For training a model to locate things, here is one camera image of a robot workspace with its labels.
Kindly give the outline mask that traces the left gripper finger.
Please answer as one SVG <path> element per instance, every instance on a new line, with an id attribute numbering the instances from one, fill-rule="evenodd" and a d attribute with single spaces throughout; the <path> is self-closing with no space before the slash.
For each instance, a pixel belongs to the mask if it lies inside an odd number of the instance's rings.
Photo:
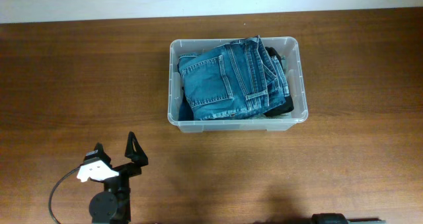
<path id="1" fill-rule="evenodd" d="M 129 158 L 134 164 L 139 167 L 144 167 L 149 164 L 148 157 L 141 148 L 135 133 L 130 131 L 125 150 L 125 157 Z"/>
<path id="2" fill-rule="evenodd" d="M 99 158 L 102 162 L 106 165 L 109 165 L 111 162 L 111 158 L 105 153 L 104 147 L 101 143 L 97 143 L 95 145 L 95 157 Z"/>

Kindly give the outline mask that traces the teal blue shirt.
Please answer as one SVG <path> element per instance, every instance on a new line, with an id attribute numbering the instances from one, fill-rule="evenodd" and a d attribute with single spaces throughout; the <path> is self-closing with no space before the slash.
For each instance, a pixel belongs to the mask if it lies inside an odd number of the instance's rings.
<path id="1" fill-rule="evenodd" d="M 192 121 L 194 119 L 193 111 L 186 99 L 186 95 L 184 92 L 184 87 L 182 87 L 182 102 L 179 108 L 179 121 Z"/>

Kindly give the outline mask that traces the dark blue jeans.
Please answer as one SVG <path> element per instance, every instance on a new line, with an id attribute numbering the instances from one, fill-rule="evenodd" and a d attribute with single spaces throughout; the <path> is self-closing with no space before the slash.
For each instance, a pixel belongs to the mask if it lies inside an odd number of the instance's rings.
<path id="1" fill-rule="evenodd" d="M 178 72 L 193 120 L 240 120 L 271 110 L 279 88 L 261 37 L 239 39 L 209 51 L 181 54 Z"/>

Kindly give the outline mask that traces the light blue jeans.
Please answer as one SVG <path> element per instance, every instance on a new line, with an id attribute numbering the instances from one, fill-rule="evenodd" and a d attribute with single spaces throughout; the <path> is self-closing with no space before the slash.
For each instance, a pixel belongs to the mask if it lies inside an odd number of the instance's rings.
<path id="1" fill-rule="evenodd" d="M 263 119 L 290 119 L 291 118 L 291 114 L 287 113 L 287 114 L 280 114 L 280 115 L 276 115 L 276 116 L 266 116 L 265 114 L 259 114 L 259 115 L 255 115 L 250 117 L 251 120 L 263 120 Z"/>

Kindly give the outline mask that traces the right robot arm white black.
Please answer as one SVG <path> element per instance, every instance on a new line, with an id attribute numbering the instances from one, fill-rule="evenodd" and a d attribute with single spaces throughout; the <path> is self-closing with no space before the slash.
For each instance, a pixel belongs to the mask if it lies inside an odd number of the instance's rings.
<path id="1" fill-rule="evenodd" d="M 341 213 L 319 213 L 313 214 L 311 224 L 387 224 L 379 219 L 347 219 Z"/>

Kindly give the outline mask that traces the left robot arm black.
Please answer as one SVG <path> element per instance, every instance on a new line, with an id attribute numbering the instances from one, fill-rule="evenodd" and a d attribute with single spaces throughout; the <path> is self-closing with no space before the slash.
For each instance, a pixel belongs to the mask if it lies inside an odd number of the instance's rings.
<path id="1" fill-rule="evenodd" d="M 149 164 L 147 155 L 132 131 L 128 134 L 124 156 L 130 162 L 113 167 L 101 143 L 97 143 L 94 150 L 85 155 L 77 178 L 81 182 L 99 182 L 104 188 L 90 201 L 92 223 L 128 224 L 131 221 L 130 178 L 140 175 L 141 168 Z"/>

